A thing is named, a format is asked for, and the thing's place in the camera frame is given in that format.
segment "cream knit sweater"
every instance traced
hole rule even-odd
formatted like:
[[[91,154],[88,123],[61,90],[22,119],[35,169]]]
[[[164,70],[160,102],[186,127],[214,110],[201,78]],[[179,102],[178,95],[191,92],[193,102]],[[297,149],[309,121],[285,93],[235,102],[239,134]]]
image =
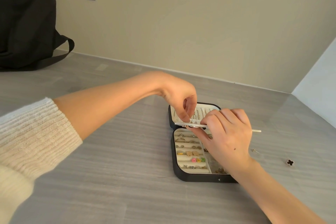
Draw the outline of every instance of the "cream knit sweater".
[[[33,192],[34,180],[82,144],[55,103],[45,98],[0,117],[0,224]]]

